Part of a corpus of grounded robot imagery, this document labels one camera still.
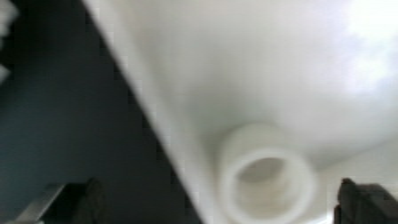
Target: white ceramic surface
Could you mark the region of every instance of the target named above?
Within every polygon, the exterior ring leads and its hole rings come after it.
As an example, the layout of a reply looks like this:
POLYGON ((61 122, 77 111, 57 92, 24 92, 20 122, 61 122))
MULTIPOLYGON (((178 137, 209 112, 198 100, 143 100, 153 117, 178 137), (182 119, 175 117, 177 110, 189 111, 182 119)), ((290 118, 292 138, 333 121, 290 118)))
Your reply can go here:
POLYGON ((223 209, 219 165, 253 123, 283 131, 317 173, 319 201, 292 223, 328 223, 328 180, 367 176, 365 164, 388 172, 370 181, 398 178, 397 150, 360 155, 398 134, 398 1, 86 3, 207 224, 251 224, 223 209))
MULTIPOLYGON (((4 40, 2 38, 8 36, 10 34, 10 26, 11 26, 11 22, 17 18, 18 15, 18 10, 17 7, 11 3, 10 0, 0 0, 0 49, 4 46, 4 40)), ((10 71, 6 69, 6 67, 0 65, 0 84, 6 80, 10 71)))

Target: dark gray wall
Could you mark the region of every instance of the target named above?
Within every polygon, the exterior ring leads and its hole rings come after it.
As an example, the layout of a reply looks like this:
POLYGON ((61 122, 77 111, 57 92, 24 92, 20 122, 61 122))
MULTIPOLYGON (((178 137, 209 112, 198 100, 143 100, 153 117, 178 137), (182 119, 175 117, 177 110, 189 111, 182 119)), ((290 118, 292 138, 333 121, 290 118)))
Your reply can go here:
POLYGON ((0 223, 50 182, 105 184, 113 223, 200 223, 105 44, 75 0, 15 0, 0 61, 0 223))

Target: black object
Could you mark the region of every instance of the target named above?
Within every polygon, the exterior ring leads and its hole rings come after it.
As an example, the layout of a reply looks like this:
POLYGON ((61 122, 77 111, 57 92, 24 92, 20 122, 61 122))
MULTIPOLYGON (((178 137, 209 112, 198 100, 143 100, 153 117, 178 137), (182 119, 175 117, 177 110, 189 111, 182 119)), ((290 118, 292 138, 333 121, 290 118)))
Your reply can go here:
POLYGON ((104 186, 97 179, 86 184, 50 184, 17 221, 8 224, 109 224, 104 186))
POLYGON ((335 224, 398 224, 398 202, 379 184, 358 185, 345 178, 335 209, 335 224))

